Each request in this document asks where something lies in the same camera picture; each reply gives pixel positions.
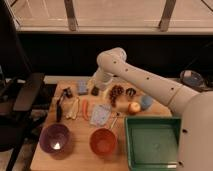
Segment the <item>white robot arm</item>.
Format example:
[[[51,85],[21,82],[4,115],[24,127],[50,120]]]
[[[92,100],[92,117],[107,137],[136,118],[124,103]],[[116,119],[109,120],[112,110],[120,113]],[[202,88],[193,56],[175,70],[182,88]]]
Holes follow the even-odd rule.
[[[104,91],[114,76],[131,83],[182,119],[177,171],[213,171],[213,91],[198,92],[126,62],[121,47],[100,52],[93,83]]]

